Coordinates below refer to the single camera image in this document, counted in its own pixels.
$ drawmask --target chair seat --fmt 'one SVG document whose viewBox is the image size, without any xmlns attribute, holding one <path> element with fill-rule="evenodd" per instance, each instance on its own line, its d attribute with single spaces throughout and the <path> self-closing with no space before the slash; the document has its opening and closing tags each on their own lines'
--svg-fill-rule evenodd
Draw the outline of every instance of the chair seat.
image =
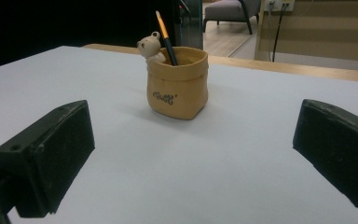
<svg viewBox="0 0 358 224">
<path fill-rule="evenodd" d="M 214 2 L 205 8 L 205 19 L 245 21 L 243 8 L 239 1 Z"/>
</svg>

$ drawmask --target bear figurine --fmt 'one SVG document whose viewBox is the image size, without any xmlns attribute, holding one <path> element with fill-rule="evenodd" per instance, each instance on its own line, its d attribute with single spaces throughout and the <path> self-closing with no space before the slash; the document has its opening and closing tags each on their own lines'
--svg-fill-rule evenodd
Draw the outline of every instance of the bear figurine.
<svg viewBox="0 0 358 224">
<path fill-rule="evenodd" d="M 161 49 L 159 38 L 159 32 L 155 31 L 150 36 L 147 36 L 136 43 L 136 48 L 141 55 L 146 58 L 147 64 L 151 62 L 163 63 L 166 61 L 165 56 L 159 51 Z"/>
</svg>

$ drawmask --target power outlet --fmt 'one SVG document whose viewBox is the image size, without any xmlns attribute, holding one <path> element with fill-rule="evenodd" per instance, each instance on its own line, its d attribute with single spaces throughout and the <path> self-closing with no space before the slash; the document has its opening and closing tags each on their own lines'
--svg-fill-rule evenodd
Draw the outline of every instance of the power outlet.
<svg viewBox="0 0 358 224">
<path fill-rule="evenodd" d="M 271 11 L 281 11 L 283 4 L 289 4 L 285 11 L 293 11 L 295 7 L 295 0 L 265 0 L 264 11 L 269 11 L 270 7 Z"/>
</svg>

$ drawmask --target black block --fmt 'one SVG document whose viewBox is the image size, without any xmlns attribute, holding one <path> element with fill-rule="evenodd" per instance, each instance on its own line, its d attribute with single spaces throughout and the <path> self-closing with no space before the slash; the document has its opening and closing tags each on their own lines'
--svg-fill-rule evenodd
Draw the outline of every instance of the black block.
<svg viewBox="0 0 358 224">
<path fill-rule="evenodd" d="M 358 207 L 358 117 L 337 106 L 304 100 L 293 148 Z"/>
<path fill-rule="evenodd" d="M 0 169 L 20 183 L 19 215 L 55 213 L 93 149 L 87 101 L 52 110 L 0 146 Z"/>
</svg>

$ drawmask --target pencil cup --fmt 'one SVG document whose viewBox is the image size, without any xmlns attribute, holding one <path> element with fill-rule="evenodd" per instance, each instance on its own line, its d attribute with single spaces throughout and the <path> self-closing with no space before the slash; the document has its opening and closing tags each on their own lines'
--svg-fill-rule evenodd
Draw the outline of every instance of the pencil cup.
<svg viewBox="0 0 358 224">
<path fill-rule="evenodd" d="M 200 49 L 173 47 L 177 66 L 147 66 L 147 101 L 155 111 L 175 119 L 193 119 L 208 101 L 208 54 Z M 166 49 L 161 49 L 169 59 Z"/>
</svg>

